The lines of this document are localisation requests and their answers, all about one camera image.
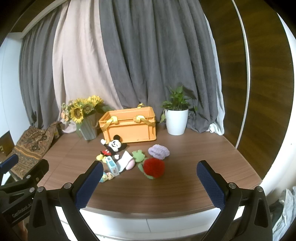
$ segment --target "wooden table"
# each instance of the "wooden table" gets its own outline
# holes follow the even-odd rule
[[[49,189],[61,188],[84,173],[104,149],[100,134],[92,141],[76,133],[64,134],[44,156],[50,170],[39,183]],[[186,129],[172,136],[157,130],[157,140],[129,143],[127,151],[141,149],[146,156],[154,144],[166,146],[170,156],[165,161],[165,174],[150,180],[135,166],[119,176],[100,183],[87,207],[94,212],[121,218],[167,218],[198,213],[213,208],[196,175],[196,165],[206,160],[227,182],[241,188],[254,188],[260,177],[224,136]]]

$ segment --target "curtain fold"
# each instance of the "curtain fold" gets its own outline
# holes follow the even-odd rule
[[[152,106],[159,121],[168,87],[183,85],[198,111],[187,127],[203,132],[218,115],[211,39],[198,1],[99,0],[104,50],[121,105]]]
[[[20,52],[20,90],[29,122],[47,129],[59,116],[52,50],[61,7],[41,19],[24,37]]]
[[[92,95],[99,95],[114,109],[122,109],[104,52],[98,0],[63,4],[52,65],[60,110],[63,102]],[[75,130],[75,125],[64,126],[65,132]]]

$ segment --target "paisley fabric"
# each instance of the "paisley fabric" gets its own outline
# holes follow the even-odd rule
[[[17,154],[19,157],[18,164],[11,169],[14,177],[22,179],[42,159],[53,139],[59,137],[59,126],[60,122],[52,123],[47,130],[31,126],[22,134],[10,153],[10,156]]]

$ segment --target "wooden wall panel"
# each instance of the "wooden wall panel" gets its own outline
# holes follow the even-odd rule
[[[251,86],[238,150],[263,178],[288,127],[294,92],[292,56],[284,28],[263,0],[235,0],[249,45]]]
[[[247,69],[242,28],[231,0],[200,0],[215,39],[225,106],[224,136],[235,146],[242,125]]]

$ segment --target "yellow plush toy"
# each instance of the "yellow plush toy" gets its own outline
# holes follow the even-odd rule
[[[105,156],[104,156],[103,154],[98,155],[98,156],[96,157],[96,159],[97,159],[98,161],[102,161],[102,162],[104,162],[104,163],[107,163],[106,160],[105,160]]]

